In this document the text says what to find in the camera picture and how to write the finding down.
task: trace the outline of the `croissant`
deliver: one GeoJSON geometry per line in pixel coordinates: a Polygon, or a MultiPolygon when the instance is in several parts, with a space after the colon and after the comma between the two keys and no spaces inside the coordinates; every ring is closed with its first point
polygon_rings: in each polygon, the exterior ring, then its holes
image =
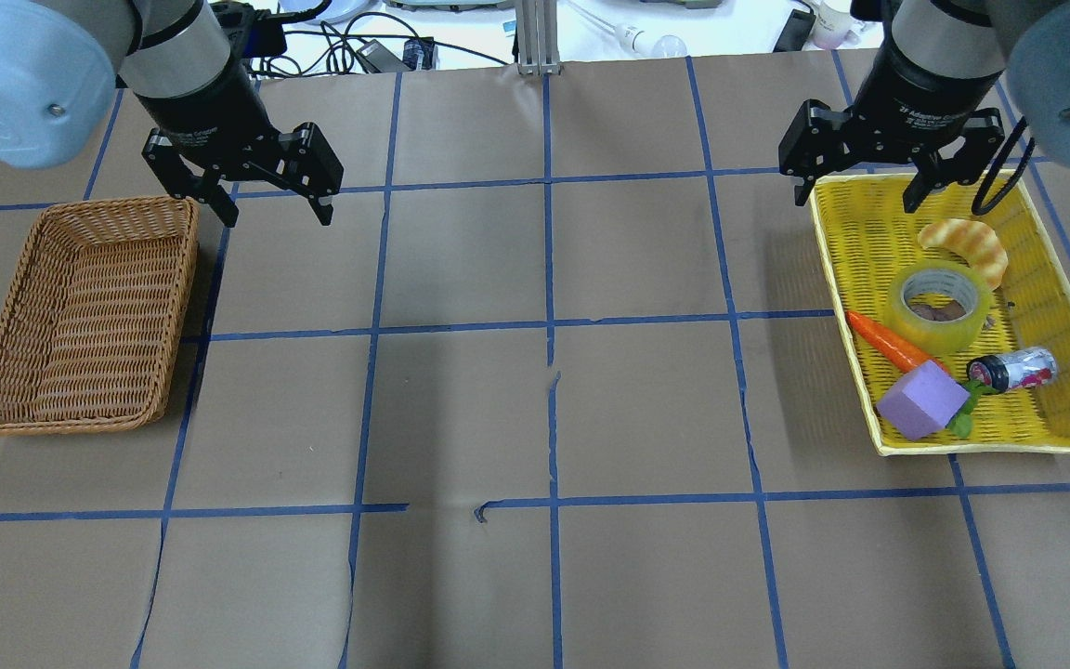
{"type": "Polygon", "coordinates": [[[968,267],[984,278],[990,289],[1002,285],[1006,268],[1010,267],[1010,256],[1006,255],[1002,240],[997,240],[997,233],[980,221],[963,217],[939,221],[921,229],[918,241],[924,249],[942,247],[964,258],[968,267]]]}

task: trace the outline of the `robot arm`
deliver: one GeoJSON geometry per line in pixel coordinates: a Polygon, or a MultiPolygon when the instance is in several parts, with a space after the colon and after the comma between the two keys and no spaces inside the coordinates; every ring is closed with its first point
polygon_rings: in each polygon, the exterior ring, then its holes
{"type": "MultiPolygon", "coordinates": [[[[290,133],[271,125],[243,69],[249,41],[230,41],[217,18],[249,29],[255,12],[227,13],[229,4],[240,3],[0,0],[0,161],[43,168],[76,155],[117,77],[156,122],[143,155],[168,194],[208,203],[233,225],[238,209],[219,182],[262,180],[308,198],[327,225],[340,161],[315,123],[290,133]]],[[[281,50],[286,18],[268,14],[260,25],[279,33],[263,42],[281,50]]]]}
{"type": "Polygon", "coordinates": [[[854,1],[854,16],[883,20],[886,39],[853,105],[804,102],[778,146],[778,169],[799,179],[795,203],[820,177],[861,162],[916,166],[908,213],[948,183],[976,183],[1005,139],[997,110],[977,109],[1003,71],[1038,145],[1070,166],[1070,0],[891,5],[854,1]]]}

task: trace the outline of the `orange carrot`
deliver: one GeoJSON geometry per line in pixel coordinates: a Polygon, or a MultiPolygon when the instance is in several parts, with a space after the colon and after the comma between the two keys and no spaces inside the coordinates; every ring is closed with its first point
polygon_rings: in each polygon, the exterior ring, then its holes
{"type": "Polygon", "coordinates": [[[886,355],[886,360],[895,363],[895,367],[900,368],[904,374],[930,360],[935,361],[935,364],[938,364],[939,368],[944,369],[949,377],[952,376],[952,372],[948,371],[947,365],[900,337],[883,323],[865,316],[865,314],[855,313],[855,310],[845,309],[844,316],[849,319],[849,325],[858,335],[869,341],[871,347],[877,349],[880,354],[886,355]]]}

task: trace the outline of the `basket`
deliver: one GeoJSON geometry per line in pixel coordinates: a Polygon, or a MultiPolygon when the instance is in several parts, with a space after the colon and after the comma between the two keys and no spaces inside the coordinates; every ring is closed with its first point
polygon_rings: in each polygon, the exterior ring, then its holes
{"type": "Polygon", "coordinates": [[[0,435],[111,432],[160,419],[196,228],[190,200],[44,209],[0,316],[0,435]]]}
{"type": "Polygon", "coordinates": [[[903,191],[911,178],[910,173],[829,177],[816,183],[811,199],[825,278],[877,453],[1070,454],[1070,285],[1023,183],[981,217],[1010,255],[1010,268],[989,315],[994,326],[982,331],[968,349],[942,360],[964,378],[965,365],[974,356],[1041,346],[1056,355],[1056,382],[981,398],[967,440],[942,429],[916,443],[875,414],[875,402],[901,372],[854,336],[844,310],[883,320],[887,287],[898,272],[926,258],[961,261],[950,250],[922,249],[916,242],[919,229],[944,217],[975,217],[969,214],[975,189],[956,185],[929,196],[914,215],[906,215],[903,191]]]}

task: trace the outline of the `can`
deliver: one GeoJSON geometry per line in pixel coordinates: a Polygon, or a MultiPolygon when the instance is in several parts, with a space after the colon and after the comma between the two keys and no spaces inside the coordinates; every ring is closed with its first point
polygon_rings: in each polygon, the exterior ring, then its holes
{"type": "Polygon", "coordinates": [[[998,393],[1051,384],[1059,375],[1052,351],[1030,347],[1010,354],[981,355],[968,361],[968,378],[998,393]]]}

